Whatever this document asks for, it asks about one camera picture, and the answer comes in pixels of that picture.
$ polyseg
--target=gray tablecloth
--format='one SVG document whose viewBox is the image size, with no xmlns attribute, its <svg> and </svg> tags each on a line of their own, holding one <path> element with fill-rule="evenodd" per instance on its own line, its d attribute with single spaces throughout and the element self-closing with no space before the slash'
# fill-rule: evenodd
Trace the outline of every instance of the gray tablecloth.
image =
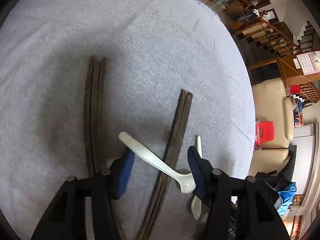
<svg viewBox="0 0 320 240">
<path fill-rule="evenodd" d="M 254 104 L 241 55 L 197 0 L 20 0 L 0 29 L 0 208 L 29 239 L 65 178 L 87 177 L 83 101 L 89 56 L 108 58 L 105 148 L 126 131 L 162 157 L 181 88 L 193 93 L 177 168 L 201 135 L 203 157 L 248 172 Z M 128 239 L 143 221 L 158 171 L 136 158 L 115 203 Z M 192 194 L 171 183 L 152 239 L 192 239 Z"/>
</svg>

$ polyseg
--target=calendar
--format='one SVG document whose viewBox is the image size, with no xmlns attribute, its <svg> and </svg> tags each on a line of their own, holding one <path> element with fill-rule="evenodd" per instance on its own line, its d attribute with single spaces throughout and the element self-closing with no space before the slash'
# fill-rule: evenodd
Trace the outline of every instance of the calendar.
<svg viewBox="0 0 320 240">
<path fill-rule="evenodd" d="M 297 60 L 304 75 L 320 72 L 320 51 L 312 51 L 297 55 Z"/>
</svg>

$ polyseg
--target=wooden staircase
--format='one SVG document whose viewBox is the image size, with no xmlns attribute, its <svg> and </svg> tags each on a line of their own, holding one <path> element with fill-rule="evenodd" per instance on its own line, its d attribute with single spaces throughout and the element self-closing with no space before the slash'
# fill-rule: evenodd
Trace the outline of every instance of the wooden staircase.
<svg viewBox="0 0 320 240">
<path fill-rule="evenodd" d="M 299 48 L 303 52 L 309 52 L 313 48 L 313 36 L 315 35 L 316 31 L 314 27 L 311 25 L 309 21 L 307 21 L 306 30 L 303 32 L 303 36 L 301 40 L 297 40 L 299 43 Z"/>
</svg>

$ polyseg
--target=wooden banister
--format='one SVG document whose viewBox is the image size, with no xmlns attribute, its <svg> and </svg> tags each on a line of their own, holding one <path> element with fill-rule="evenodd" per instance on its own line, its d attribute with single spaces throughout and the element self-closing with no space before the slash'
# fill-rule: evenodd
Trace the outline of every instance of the wooden banister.
<svg viewBox="0 0 320 240">
<path fill-rule="evenodd" d="M 265 23 L 266 25 L 268 25 L 269 27 L 271 27 L 271 29 L 277 31 L 278 33 L 280 33 L 289 43 L 291 43 L 293 46 L 297 47 L 298 51 L 303 52 L 297 44 L 295 44 L 287 35 L 285 35 L 281 30 L 279 30 L 277 27 L 275 27 L 274 25 L 272 25 L 271 23 L 263 20 L 263 19 L 259 19 L 262 23 Z"/>
</svg>

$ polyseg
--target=screw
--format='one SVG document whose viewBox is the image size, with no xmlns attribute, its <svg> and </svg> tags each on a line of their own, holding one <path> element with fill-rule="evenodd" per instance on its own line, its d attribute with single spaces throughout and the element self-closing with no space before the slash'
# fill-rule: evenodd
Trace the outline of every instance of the screw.
<svg viewBox="0 0 320 240">
<path fill-rule="evenodd" d="M 101 175 L 109 175 L 110 173 L 111 173 L 111 170 L 109 170 L 109 169 L 103 169 L 101 171 Z"/>
<path fill-rule="evenodd" d="M 68 177 L 67 177 L 67 181 L 73 181 L 73 180 L 75 180 L 76 179 L 76 177 L 75 176 L 73 176 L 73 175 L 69 175 Z"/>
<path fill-rule="evenodd" d="M 214 175 L 219 176 L 219 175 L 221 175 L 222 172 L 221 172 L 219 169 L 214 169 L 214 170 L 212 171 L 212 173 L 213 173 Z"/>
<path fill-rule="evenodd" d="M 250 181 L 250 182 L 255 182 L 256 178 L 254 176 L 248 176 L 247 180 Z"/>
</svg>

